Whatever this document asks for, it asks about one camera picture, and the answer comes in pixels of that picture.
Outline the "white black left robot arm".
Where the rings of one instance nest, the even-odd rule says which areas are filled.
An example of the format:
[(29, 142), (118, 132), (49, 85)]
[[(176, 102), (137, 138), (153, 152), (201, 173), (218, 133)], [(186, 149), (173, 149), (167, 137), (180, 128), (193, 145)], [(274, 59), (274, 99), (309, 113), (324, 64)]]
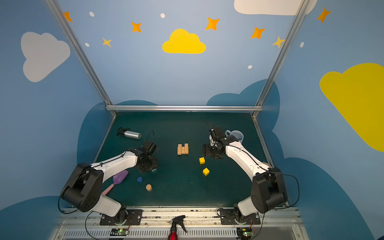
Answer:
[(60, 198), (83, 213), (93, 211), (114, 219), (116, 225), (123, 225), (128, 219), (126, 206), (103, 195), (102, 188), (106, 180), (134, 167), (143, 174), (156, 169), (158, 161), (148, 151), (133, 149), (99, 163), (80, 163), (63, 187)]

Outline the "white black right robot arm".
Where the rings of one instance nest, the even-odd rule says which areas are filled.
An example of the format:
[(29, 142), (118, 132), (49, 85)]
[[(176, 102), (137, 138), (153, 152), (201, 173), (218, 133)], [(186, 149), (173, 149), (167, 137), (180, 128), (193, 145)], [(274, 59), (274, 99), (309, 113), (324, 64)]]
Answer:
[(211, 140), (209, 144), (203, 145), (202, 155), (214, 159), (227, 156), (250, 178), (252, 182), (250, 196), (234, 206), (239, 220), (256, 213), (264, 214), (288, 201), (281, 170), (259, 161), (235, 137), (227, 136)]

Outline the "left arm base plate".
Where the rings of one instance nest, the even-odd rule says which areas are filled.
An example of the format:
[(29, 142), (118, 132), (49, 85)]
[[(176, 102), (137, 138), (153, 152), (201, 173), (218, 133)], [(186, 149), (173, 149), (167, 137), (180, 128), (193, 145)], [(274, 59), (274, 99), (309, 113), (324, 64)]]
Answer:
[(114, 217), (102, 215), (101, 226), (138, 226), (141, 223), (143, 210), (120, 210)]

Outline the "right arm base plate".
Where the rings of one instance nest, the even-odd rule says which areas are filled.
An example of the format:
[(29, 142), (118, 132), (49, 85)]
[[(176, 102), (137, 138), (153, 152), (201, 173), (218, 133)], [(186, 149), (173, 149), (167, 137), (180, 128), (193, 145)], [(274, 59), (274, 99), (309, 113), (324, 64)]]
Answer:
[(221, 225), (260, 225), (261, 219), (258, 213), (240, 217), (234, 209), (217, 210)]

